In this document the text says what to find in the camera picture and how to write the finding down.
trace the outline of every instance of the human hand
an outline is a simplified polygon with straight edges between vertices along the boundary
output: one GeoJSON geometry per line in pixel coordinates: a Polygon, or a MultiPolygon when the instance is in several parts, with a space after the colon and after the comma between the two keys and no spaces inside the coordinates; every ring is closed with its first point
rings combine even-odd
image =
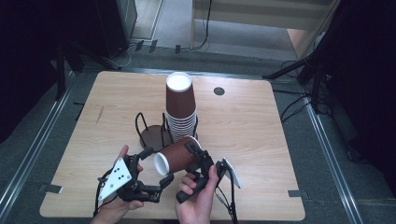
{"type": "MultiPolygon", "coordinates": [[[[191,195],[192,190],[196,187],[193,181],[195,175],[186,174],[181,178],[177,191],[184,191],[191,195]]],[[[212,211],[213,197],[218,184],[219,177],[216,166],[212,165],[209,169],[209,180],[204,189],[198,194],[192,195],[186,202],[179,203],[176,201],[176,214],[181,224],[206,224],[210,223],[210,213],[212,211]]]]}
{"type": "MultiPolygon", "coordinates": [[[[124,146],[120,152],[118,158],[124,158],[128,153],[128,146],[124,146]]],[[[137,166],[137,171],[142,172],[143,167],[137,166]]],[[[107,197],[103,204],[108,203],[112,200],[112,197],[107,197]]],[[[135,210],[137,208],[143,207],[143,203],[137,200],[131,202],[125,202],[120,197],[117,197],[113,202],[103,205],[99,213],[93,218],[91,224],[99,223],[116,223],[118,222],[129,210],[135,210]]]]}

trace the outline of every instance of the person's left hand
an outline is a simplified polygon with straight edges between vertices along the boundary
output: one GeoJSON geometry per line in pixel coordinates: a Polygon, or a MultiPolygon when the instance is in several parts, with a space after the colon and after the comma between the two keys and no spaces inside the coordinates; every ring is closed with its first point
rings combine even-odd
{"type": "MultiPolygon", "coordinates": [[[[124,146],[120,152],[118,158],[124,158],[128,152],[128,146],[124,146]]],[[[143,167],[137,166],[137,171],[142,172],[143,167]]],[[[112,197],[107,197],[103,204],[108,203],[112,200],[112,197]]],[[[129,210],[135,210],[143,207],[143,202],[133,200],[131,202],[125,202],[120,197],[117,197],[113,202],[103,205],[99,213],[93,218],[91,224],[97,223],[116,223],[118,222],[129,210]]]]}

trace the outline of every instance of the black tripod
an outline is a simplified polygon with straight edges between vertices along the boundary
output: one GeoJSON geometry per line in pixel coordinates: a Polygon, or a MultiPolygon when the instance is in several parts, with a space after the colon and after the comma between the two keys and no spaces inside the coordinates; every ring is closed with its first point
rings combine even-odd
{"type": "Polygon", "coordinates": [[[293,63],[271,75],[262,76],[264,79],[276,79],[286,75],[297,68],[303,66],[303,70],[297,77],[299,84],[306,84],[308,81],[314,77],[313,89],[311,92],[311,105],[316,113],[318,113],[318,95],[320,88],[320,80],[325,74],[324,64],[328,61],[331,53],[331,45],[336,42],[336,35],[340,31],[340,26],[345,19],[348,8],[343,4],[345,1],[341,1],[338,8],[335,10],[334,17],[329,26],[329,30],[322,37],[318,46],[314,51],[307,57],[301,59],[300,61],[293,63]]]}

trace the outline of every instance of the person's right hand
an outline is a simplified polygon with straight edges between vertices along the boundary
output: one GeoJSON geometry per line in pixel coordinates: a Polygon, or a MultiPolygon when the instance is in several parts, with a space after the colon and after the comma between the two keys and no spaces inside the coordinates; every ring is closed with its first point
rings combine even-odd
{"type": "MultiPolygon", "coordinates": [[[[193,174],[184,175],[181,179],[182,182],[178,185],[177,192],[182,190],[191,195],[192,190],[196,187],[196,183],[193,181],[194,179],[195,175],[193,174]]],[[[216,166],[212,165],[209,169],[209,180],[206,187],[198,194],[192,195],[184,203],[176,201],[176,214],[181,224],[210,223],[213,197],[218,181],[219,177],[216,166]]]]}

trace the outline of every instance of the black circular grommet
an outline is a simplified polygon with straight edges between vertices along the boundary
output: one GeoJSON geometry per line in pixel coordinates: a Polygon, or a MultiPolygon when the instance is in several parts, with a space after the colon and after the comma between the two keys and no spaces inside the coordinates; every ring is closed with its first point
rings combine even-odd
{"type": "Polygon", "coordinates": [[[216,94],[216,95],[224,95],[224,89],[222,88],[222,87],[216,87],[214,90],[213,90],[213,92],[216,94]]]}

